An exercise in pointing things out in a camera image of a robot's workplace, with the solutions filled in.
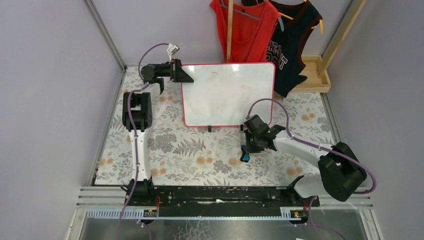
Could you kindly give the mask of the blue whiteboard eraser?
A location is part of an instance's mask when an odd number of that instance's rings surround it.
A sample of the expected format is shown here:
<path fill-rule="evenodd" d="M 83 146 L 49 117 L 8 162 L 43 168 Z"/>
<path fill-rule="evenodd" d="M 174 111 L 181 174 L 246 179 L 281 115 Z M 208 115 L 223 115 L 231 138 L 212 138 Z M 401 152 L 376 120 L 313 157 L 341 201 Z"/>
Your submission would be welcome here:
<path fill-rule="evenodd" d="M 248 163 L 250 161 L 250 156 L 249 156 L 249 153 L 247 152 L 247 146 L 242 145 L 240 149 L 241 149 L 240 161 L 243 163 Z"/>

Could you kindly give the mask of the pink framed whiteboard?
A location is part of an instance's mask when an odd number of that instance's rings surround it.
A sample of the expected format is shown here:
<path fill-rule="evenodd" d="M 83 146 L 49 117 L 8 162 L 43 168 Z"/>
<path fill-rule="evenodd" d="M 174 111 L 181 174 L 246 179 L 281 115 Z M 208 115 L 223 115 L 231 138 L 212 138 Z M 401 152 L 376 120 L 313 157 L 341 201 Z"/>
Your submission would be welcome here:
<path fill-rule="evenodd" d="M 182 68 L 194 80 L 181 85 L 186 126 L 239 126 L 247 115 L 259 115 L 271 123 L 273 63 L 185 64 Z"/>

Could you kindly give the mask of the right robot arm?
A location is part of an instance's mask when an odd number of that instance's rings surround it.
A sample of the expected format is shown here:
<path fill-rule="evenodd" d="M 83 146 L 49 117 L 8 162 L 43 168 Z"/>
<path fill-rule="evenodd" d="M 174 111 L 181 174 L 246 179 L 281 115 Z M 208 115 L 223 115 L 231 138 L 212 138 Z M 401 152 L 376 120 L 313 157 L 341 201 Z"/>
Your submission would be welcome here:
<path fill-rule="evenodd" d="M 335 145 L 309 142 L 291 134 L 284 126 L 269 126 L 256 114 L 248 117 L 244 125 L 245 144 L 241 146 L 240 161 L 247 163 L 251 154 L 272 150 L 293 155 L 318 168 L 317 175 L 302 176 L 291 183 L 291 188 L 302 198 L 328 194 L 345 202 L 368 177 L 343 142 Z"/>

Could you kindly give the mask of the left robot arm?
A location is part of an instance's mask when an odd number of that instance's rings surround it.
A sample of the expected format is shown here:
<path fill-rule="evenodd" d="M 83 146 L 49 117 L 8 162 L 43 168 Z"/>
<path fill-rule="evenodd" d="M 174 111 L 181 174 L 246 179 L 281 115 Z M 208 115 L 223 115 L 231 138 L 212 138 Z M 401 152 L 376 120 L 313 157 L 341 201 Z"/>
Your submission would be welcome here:
<path fill-rule="evenodd" d="M 132 150 L 132 175 L 126 186 L 126 198 L 154 197 L 153 180 L 148 153 L 148 139 L 153 125 L 152 100 L 165 90 L 165 78 L 173 83 L 193 83 L 183 70 L 180 59 L 165 63 L 149 63 L 139 71 L 143 86 L 125 92 L 122 98 L 122 124 L 128 131 Z"/>

